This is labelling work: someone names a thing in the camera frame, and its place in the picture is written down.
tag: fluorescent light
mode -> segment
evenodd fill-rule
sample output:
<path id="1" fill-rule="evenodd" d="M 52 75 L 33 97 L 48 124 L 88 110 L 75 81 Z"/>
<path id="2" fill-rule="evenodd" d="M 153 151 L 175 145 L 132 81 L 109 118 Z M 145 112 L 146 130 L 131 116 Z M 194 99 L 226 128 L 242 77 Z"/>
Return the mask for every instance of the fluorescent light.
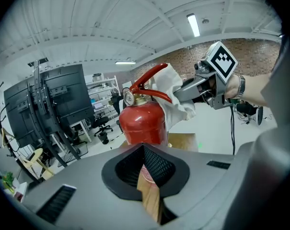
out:
<path id="1" fill-rule="evenodd" d="M 193 30 L 193 33 L 194 33 L 194 36 L 200 36 L 200 32 L 199 32 L 199 27 L 198 27 L 198 23 L 197 23 L 197 20 L 196 20 L 196 16 L 192 13 L 192 14 L 189 14 L 187 16 L 187 19 L 189 21 L 189 24 L 191 25 L 192 27 L 192 30 Z"/>
<path id="2" fill-rule="evenodd" d="M 116 65 L 134 65 L 134 64 L 136 64 L 136 62 L 134 62 L 134 61 L 116 61 L 115 64 Z"/>

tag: white floor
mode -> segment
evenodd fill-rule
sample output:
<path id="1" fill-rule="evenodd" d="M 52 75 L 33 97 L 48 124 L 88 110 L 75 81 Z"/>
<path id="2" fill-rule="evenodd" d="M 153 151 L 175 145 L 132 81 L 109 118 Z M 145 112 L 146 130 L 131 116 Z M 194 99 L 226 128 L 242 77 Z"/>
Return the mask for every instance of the white floor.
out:
<path id="1" fill-rule="evenodd" d="M 173 126 L 169 132 L 195 133 L 199 152 L 232 154 L 230 108 L 214 110 L 204 103 L 198 103 L 195 106 L 197 112 L 196 116 L 190 120 L 179 122 Z M 244 121 L 239 119 L 237 113 L 234 113 L 236 153 L 242 144 L 254 141 L 262 132 L 277 126 L 269 108 L 264 108 L 263 118 L 265 117 L 267 118 L 263 119 L 260 126 L 258 126 L 253 120 L 247 125 L 244 124 Z M 97 129 L 90 131 L 92 142 L 87 143 L 88 153 L 82 156 L 82 158 L 90 157 L 111 149 L 116 149 L 122 144 L 125 140 L 125 136 L 116 124 L 116 120 L 118 120 L 118 117 L 107 123 L 107 125 L 110 125 L 114 131 L 107 131 L 109 143 L 106 145 L 102 144 L 98 137 L 94 137 L 94 133 Z M 86 140 L 84 135 L 80 136 L 80 138 Z M 58 173 L 64 169 L 64 167 L 58 167 L 58 161 L 55 160 L 51 169 L 54 173 Z"/>

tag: extinguisher handle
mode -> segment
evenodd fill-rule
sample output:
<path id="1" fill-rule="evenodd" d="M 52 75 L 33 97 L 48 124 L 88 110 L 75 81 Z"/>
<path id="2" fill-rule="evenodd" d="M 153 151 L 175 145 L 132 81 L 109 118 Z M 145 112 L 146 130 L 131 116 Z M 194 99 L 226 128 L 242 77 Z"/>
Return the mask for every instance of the extinguisher handle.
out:
<path id="1" fill-rule="evenodd" d="M 145 82 L 147 82 L 150 78 L 153 77 L 154 74 L 156 74 L 158 71 L 164 69 L 168 65 L 166 63 L 162 63 L 160 65 L 156 65 L 155 67 L 151 68 L 149 71 L 147 71 L 144 75 L 142 75 L 132 86 L 130 87 L 130 91 L 133 94 L 147 94 L 147 95 L 153 95 L 156 97 L 160 97 L 170 103 L 172 103 L 172 100 L 169 98 L 169 96 L 163 92 L 157 91 L 157 90 L 146 90 L 144 88 Z"/>

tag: white ceiling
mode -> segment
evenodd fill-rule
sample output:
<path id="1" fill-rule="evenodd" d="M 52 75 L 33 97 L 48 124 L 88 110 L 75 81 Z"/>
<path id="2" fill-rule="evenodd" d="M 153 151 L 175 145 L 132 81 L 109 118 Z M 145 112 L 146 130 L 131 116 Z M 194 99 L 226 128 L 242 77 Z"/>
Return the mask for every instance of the white ceiling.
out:
<path id="1" fill-rule="evenodd" d="M 265 0 L 17 0 L 0 24 L 0 77 L 20 81 L 32 74 L 27 63 L 43 57 L 53 68 L 82 63 L 85 74 L 130 70 L 211 40 L 280 41 L 280 28 Z M 115 65 L 127 59 L 137 64 Z"/>

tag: fire extinguisher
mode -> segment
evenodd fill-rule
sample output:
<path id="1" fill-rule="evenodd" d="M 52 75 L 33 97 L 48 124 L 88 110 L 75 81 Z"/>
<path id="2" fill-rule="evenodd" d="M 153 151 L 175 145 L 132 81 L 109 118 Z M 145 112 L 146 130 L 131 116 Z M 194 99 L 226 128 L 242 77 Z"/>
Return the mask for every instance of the fire extinguisher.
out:
<path id="1" fill-rule="evenodd" d="M 151 68 L 124 94 L 127 107 L 120 113 L 119 122 L 128 144 L 141 142 L 166 146 L 168 144 L 163 109 L 157 102 L 147 101 L 142 96 L 143 94 L 152 95 L 172 103 L 167 94 L 144 88 L 145 82 L 165 67 L 167 64 L 162 63 Z"/>

